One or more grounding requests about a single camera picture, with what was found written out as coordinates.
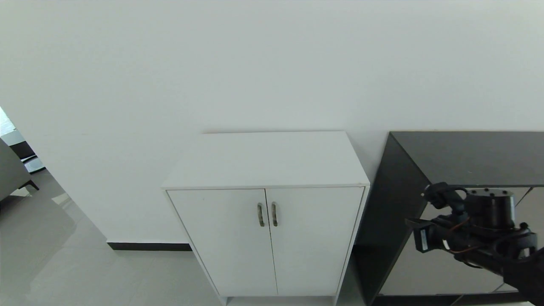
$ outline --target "cabinet handle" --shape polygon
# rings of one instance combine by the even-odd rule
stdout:
[[[272,202],[272,223],[274,226],[277,226],[277,218],[276,218],[276,202]]]
[[[263,204],[261,203],[257,204],[257,217],[259,218],[259,224],[261,225],[261,227],[264,227]]]

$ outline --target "black glossy surface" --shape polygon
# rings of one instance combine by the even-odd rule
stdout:
[[[419,218],[428,181],[389,136],[365,206],[353,256],[366,305],[372,305],[410,236],[405,218]]]
[[[391,132],[353,248],[366,305],[373,304],[411,233],[404,219],[421,216],[420,193],[441,181],[465,187],[544,186],[544,132]]]
[[[430,182],[544,186],[544,132],[391,132]]]

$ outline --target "floor tile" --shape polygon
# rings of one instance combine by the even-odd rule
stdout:
[[[153,252],[115,251],[118,256],[86,306],[126,306],[151,267]]]
[[[0,240],[0,293],[12,293],[54,252],[44,244],[8,244]]]
[[[158,252],[130,306],[220,306],[192,252]]]
[[[62,242],[61,246],[111,249],[106,242],[106,237],[87,217],[83,217],[76,224],[74,231]]]

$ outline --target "white wall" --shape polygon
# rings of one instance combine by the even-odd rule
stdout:
[[[0,105],[113,242],[186,242],[159,186],[205,131],[543,130],[544,2],[0,3]]]

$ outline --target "gray tile floor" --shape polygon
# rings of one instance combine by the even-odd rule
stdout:
[[[1,203],[1,306],[220,305],[192,252],[113,251],[48,171],[33,179],[39,191],[28,187]],[[338,305],[362,306],[350,268]],[[313,298],[229,303],[250,305],[323,303]]]

